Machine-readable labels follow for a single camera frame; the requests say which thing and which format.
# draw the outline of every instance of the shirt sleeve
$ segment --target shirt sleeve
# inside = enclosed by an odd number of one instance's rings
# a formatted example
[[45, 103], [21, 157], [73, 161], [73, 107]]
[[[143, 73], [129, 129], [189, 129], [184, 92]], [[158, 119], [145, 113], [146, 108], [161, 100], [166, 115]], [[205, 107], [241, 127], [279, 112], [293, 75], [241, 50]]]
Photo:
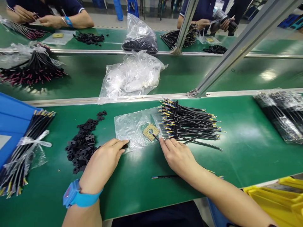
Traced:
[[226, 7], [227, 7], [228, 3], [229, 3], [229, 0], [225, 0], [225, 1], [224, 1], [224, 5], [223, 5], [223, 8], [222, 8], [222, 10], [223, 10], [224, 12], [226, 11]]
[[182, 5], [182, 8], [181, 8], [181, 11], [180, 11], [180, 15], [181, 15], [182, 17], [184, 17], [184, 14], [185, 14], [187, 5], [188, 5], [188, 0], [184, 0], [183, 5]]
[[16, 0], [6, 0], [6, 6], [8, 8], [10, 8], [12, 11], [15, 11], [14, 7], [15, 7], [15, 5], [17, 5], [17, 2], [18, 1], [16, 1]]
[[73, 13], [73, 16], [84, 10], [84, 7], [78, 0], [65, 0], [65, 4], [69, 11]]

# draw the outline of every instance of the blue plastic bin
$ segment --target blue plastic bin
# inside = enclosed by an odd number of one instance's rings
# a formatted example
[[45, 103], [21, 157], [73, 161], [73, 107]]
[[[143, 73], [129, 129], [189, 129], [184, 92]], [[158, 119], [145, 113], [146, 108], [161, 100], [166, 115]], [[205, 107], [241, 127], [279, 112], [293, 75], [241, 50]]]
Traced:
[[0, 149], [0, 170], [24, 136], [35, 110], [17, 99], [0, 92], [0, 135], [11, 136]]

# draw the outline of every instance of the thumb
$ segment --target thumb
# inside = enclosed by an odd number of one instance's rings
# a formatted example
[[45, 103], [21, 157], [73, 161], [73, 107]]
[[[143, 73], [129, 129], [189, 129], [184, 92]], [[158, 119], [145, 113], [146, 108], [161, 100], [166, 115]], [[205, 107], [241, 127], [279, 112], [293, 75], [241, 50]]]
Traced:
[[39, 19], [40, 23], [46, 23], [47, 21], [48, 21], [48, 19], [45, 18], [45, 17], [42, 17], [42, 18]]
[[122, 155], [124, 152], [125, 152], [125, 149], [121, 149], [121, 150], [118, 151], [118, 153], [117, 153], [117, 160], [118, 160], [118, 161], [119, 161], [121, 155]]

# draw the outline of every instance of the forearm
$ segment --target forearm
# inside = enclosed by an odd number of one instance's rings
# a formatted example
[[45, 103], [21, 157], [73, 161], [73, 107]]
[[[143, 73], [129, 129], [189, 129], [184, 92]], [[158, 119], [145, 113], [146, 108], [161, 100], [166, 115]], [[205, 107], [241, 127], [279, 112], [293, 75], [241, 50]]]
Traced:
[[90, 207], [71, 206], [65, 215], [62, 227], [102, 227], [98, 201]]
[[268, 227], [275, 222], [246, 193], [197, 167], [194, 176], [185, 179], [192, 187], [206, 195], [233, 223], [243, 227]]
[[16, 14], [14, 11], [12, 11], [9, 8], [6, 8], [6, 12], [8, 16], [10, 17], [10, 20], [17, 23], [17, 24], [24, 24], [26, 23], [25, 20], [23, 20], [18, 14]]
[[177, 29], [180, 29], [183, 23], [184, 17], [178, 18]]
[[[83, 10], [81, 11], [81, 13], [75, 15], [75, 16], [71, 16], [69, 17], [70, 21], [73, 24], [74, 28], [77, 29], [84, 29], [84, 28], [91, 28], [94, 27], [94, 22], [92, 21], [91, 17], [88, 15], [88, 13]], [[62, 26], [63, 27], [68, 27], [68, 25], [62, 20]]]

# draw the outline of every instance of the hand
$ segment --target hand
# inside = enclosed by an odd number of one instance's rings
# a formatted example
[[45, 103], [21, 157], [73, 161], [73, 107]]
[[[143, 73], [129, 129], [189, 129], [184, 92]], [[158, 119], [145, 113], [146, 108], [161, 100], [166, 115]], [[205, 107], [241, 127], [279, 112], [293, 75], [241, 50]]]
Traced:
[[81, 193], [101, 192], [117, 167], [121, 154], [125, 151], [121, 148], [128, 142], [129, 140], [111, 139], [95, 151], [80, 179]]
[[25, 22], [27, 23], [33, 23], [36, 21], [36, 14], [27, 11], [26, 9], [24, 9], [23, 7], [19, 6], [19, 5], [15, 5], [14, 7], [14, 11], [15, 13]]
[[53, 27], [60, 29], [64, 24], [64, 21], [60, 16], [46, 15], [39, 19], [39, 22], [45, 27]]
[[163, 138], [160, 138], [160, 144], [168, 165], [184, 180], [189, 181], [201, 168], [186, 145]]
[[225, 20], [222, 24], [220, 24], [220, 29], [224, 30], [224, 32], [227, 31], [228, 25], [230, 23], [230, 20]]
[[196, 23], [198, 25], [198, 30], [199, 31], [203, 30], [206, 26], [211, 24], [210, 21], [206, 20], [206, 19], [198, 20]]

